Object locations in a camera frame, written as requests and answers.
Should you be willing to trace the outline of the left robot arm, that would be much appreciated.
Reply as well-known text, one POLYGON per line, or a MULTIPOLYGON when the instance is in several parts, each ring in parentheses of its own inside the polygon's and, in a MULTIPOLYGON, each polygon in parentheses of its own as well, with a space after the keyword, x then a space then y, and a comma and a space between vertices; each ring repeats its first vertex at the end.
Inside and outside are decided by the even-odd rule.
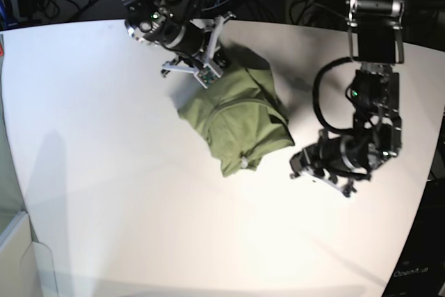
MULTIPOLYGON (((305 0, 306 6, 324 0, 305 0)), ((399 155, 402 142, 400 76, 394 66, 404 61, 404 0, 345 0, 341 14, 348 27, 349 54, 316 74, 312 105, 322 128, 316 143, 290 160, 291 177, 323 182, 349 197, 355 183, 369 181, 388 160, 399 155), (321 110, 321 82, 331 70, 358 63, 345 91, 354 108, 350 128, 331 125, 321 110)))

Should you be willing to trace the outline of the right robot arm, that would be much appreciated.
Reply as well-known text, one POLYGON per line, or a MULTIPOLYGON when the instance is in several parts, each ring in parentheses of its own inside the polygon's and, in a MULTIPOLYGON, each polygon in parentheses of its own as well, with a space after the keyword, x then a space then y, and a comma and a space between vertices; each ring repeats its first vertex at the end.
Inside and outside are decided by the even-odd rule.
POLYGON ((121 0, 127 12, 128 34, 143 45, 158 45, 175 57, 162 64, 161 76, 171 72, 192 75, 203 87, 219 80, 230 61, 219 37, 229 20, 236 16, 227 12, 206 19, 202 26, 187 16, 177 18, 173 6, 182 0, 121 0))

